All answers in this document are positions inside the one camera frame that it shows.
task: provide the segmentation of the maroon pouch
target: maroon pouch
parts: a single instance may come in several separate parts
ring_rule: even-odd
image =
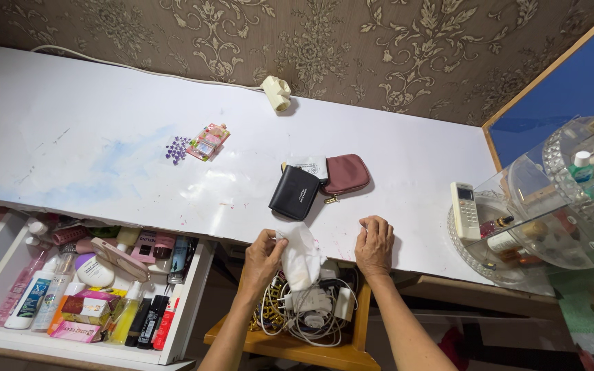
[[[325,200],[325,203],[338,201],[338,196],[361,190],[370,183],[370,174],[366,164],[357,155],[343,155],[327,158],[327,172],[329,181],[320,191],[332,198]]]

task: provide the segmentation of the remote control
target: remote control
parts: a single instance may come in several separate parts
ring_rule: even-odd
[[[462,240],[478,241],[481,239],[481,228],[478,224],[478,212],[473,198],[471,184],[451,183],[453,196],[453,214],[455,215],[455,229]]]

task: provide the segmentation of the black wallet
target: black wallet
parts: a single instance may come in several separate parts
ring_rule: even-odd
[[[288,218],[306,219],[316,200],[320,179],[312,173],[287,165],[278,181],[269,208]]]

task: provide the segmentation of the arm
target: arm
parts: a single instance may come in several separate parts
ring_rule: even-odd
[[[407,308],[389,276],[393,249],[393,226],[379,216],[359,221],[354,255],[370,285],[389,335],[395,364],[400,371],[457,371]]]
[[[265,229],[247,248],[242,287],[235,295],[226,321],[203,358],[199,370],[237,370],[253,310],[276,274],[286,245],[286,239],[276,241],[275,231]]]

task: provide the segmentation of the wallpaper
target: wallpaper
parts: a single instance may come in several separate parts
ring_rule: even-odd
[[[0,0],[0,46],[468,125],[593,25],[594,0]]]

